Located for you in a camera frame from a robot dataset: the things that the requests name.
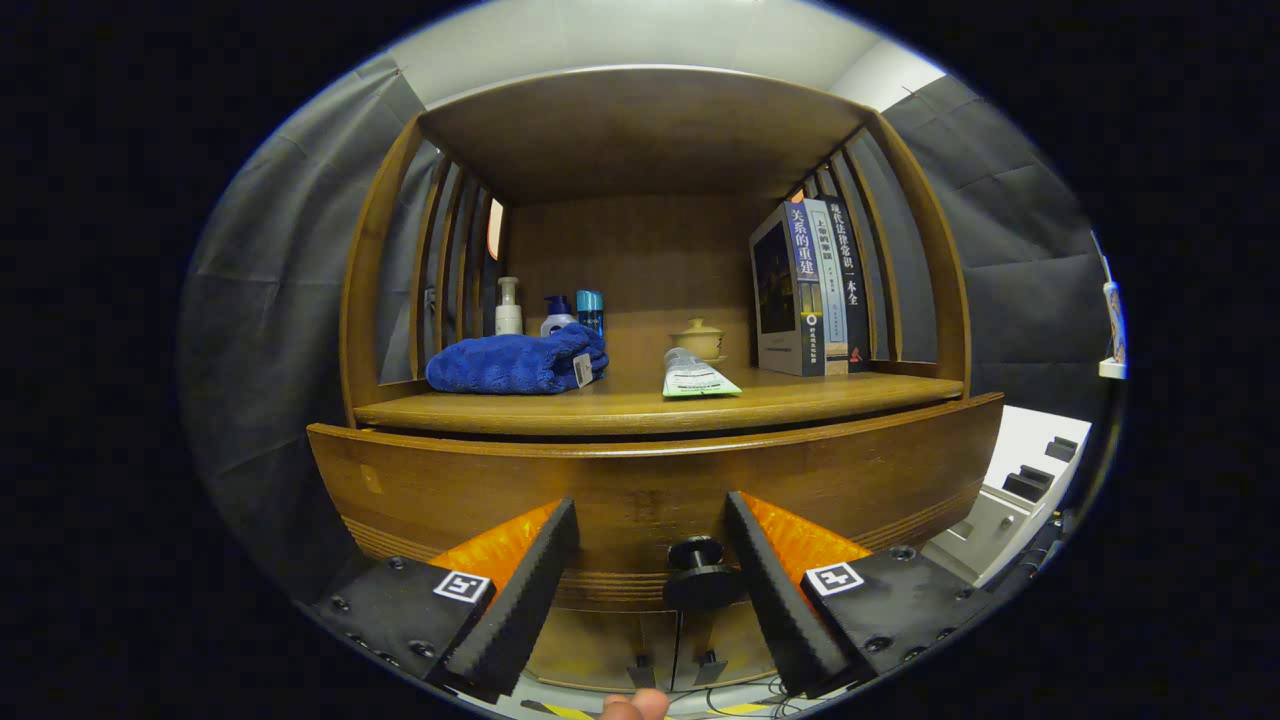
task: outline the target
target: blue towel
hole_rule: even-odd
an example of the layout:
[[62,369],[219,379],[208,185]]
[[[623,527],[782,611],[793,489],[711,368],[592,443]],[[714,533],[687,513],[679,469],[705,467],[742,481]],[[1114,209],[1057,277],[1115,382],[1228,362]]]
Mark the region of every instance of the blue towel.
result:
[[609,364],[600,333],[581,323],[550,337],[499,334],[463,340],[442,350],[426,365],[426,382],[440,392],[480,395],[554,395],[577,388],[573,357],[589,352],[599,379]]

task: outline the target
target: stack of books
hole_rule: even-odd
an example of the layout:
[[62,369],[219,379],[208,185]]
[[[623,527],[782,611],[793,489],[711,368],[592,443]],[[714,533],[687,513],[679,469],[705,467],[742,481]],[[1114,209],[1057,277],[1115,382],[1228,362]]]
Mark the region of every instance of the stack of books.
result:
[[854,220],[838,197],[783,202],[751,233],[760,368],[844,375],[868,368],[870,331]]

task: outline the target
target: tube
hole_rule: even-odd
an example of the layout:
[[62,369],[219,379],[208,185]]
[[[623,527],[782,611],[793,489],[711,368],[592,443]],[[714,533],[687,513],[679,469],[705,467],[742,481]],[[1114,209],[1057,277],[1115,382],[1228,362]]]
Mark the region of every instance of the tube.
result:
[[664,397],[690,397],[700,395],[741,395],[742,388],[703,363],[684,347],[672,347],[663,356],[667,377],[662,382]]

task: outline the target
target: jar lid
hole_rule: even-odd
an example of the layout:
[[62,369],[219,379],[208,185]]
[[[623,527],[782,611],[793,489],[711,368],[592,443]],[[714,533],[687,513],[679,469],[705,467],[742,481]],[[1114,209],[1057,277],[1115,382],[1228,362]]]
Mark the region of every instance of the jar lid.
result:
[[703,325],[701,318],[690,318],[687,328],[678,333],[671,333],[672,337],[689,337],[696,334],[724,334],[724,331],[710,325]]

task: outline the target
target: wooden shelf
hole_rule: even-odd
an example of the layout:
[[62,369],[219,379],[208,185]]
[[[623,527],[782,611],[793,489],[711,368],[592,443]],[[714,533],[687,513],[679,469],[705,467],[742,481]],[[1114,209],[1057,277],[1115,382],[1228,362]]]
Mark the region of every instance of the wooden shelf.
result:
[[870,114],[748,73],[613,65],[468,91],[420,122],[503,205],[708,192],[778,201]]
[[797,378],[726,368],[740,396],[667,398],[662,375],[607,377],[552,396],[426,393],[356,409],[365,425],[512,436],[614,436],[760,428],[960,397],[964,383],[858,373]]

